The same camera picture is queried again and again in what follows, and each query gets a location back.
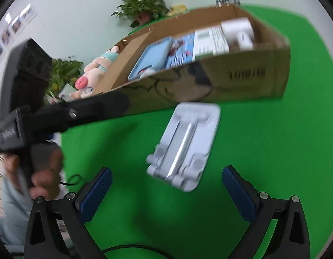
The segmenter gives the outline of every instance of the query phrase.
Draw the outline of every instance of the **pig snout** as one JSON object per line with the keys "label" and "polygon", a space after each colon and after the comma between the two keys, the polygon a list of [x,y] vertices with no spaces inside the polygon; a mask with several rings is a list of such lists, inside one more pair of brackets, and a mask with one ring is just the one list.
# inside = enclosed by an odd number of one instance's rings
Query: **pig snout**
{"label": "pig snout", "polygon": [[83,89],[87,86],[88,78],[85,76],[81,76],[77,81],[75,82],[75,88],[76,89]]}

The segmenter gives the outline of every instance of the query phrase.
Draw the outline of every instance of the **metal screw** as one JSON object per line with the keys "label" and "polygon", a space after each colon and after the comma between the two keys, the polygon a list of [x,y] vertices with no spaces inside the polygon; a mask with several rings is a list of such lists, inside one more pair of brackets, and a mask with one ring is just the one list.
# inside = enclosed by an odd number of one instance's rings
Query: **metal screw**
{"label": "metal screw", "polygon": [[74,199],[74,198],[75,198],[75,193],[73,193],[73,192],[68,193],[68,194],[66,195],[66,198],[69,199],[69,200]]}
{"label": "metal screw", "polygon": [[299,202],[299,197],[297,197],[297,196],[292,196],[292,200],[293,200],[294,202]]}
{"label": "metal screw", "polygon": [[266,199],[268,199],[268,194],[266,192],[261,192],[260,193],[260,198],[266,200]]}
{"label": "metal screw", "polygon": [[76,111],[76,109],[73,109],[73,108],[70,108],[69,109],[69,116],[72,118],[72,119],[75,119],[77,117],[77,114],[78,112]]}
{"label": "metal screw", "polygon": [[41,203],[43,200],[44,200],[43,197],[37,197],[36,200],[35,200],[35,202],[36,203]]}

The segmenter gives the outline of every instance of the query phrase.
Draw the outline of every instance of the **white wall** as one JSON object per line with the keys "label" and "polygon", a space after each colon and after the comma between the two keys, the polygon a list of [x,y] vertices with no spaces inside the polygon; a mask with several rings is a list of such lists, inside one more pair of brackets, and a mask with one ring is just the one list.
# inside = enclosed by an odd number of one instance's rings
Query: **white wall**
{"label": "white wall", "polygon": [[[167,5],[184,3],[188,8],[214,4],[215,0],[165,0]],[[243,4],[279,7],[305,15],[318,30],[333,56],[333,22],[318,0],[241,0]],[[31,4],[38,16],[18,36],[35,41],[53,58],[89,63],[126,36],[129,22],[110,17],[120,0],[16,0],[8,12],[14,18]],[[0,34],[6,22],[0,23]],[[5,60],[0,64],[0,85]]]}

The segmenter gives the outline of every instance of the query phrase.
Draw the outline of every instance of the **black cable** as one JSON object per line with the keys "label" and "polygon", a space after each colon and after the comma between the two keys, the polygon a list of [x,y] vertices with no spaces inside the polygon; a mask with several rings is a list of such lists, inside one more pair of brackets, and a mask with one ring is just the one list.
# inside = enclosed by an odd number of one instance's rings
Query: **black cable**
{"label": "black cable", "polygon": [[[74,178],[74,177],[78,177],[79,179],[75,182],[75,183],[70,183],[70,181]],[[66,182],[60,182],[61,185],[65,185],[65,186],[74,186],[74,185],[78,185],[81,181],[81,175],[80,174],[73,174],[70,179],[69,179],[69,183]]]}
{"label": "black cable", "polygon": [[174,257],[172,257],[170,254],[158,249],[158,248],[154,248],[154,247],[150,247],[150,246],[144,246],[144,245],[120,245],[120,246],[113,246],[113,247],[109,247],[106,249],[103,249],[102,252],[106,253],[109,251],[113,251],[113,250],[117,250],[117,249],[123,249],[123,248],[141,248],[141,249],[147,249],[156,253],[159,253],[160,255],[163,255],[165,258],[168,259],[175,259]]}

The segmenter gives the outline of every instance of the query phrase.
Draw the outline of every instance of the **yellow flower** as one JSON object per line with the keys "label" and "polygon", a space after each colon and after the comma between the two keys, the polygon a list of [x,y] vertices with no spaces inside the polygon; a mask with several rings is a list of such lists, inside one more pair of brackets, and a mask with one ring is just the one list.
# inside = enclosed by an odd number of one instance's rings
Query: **yellow flower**
{"label": "yellow flower", "polygon": [[55,90],[55,91],[58,90],[58,85],[57,85],[57,83],[53,83],[51,87],[52,87],[52,89]]}

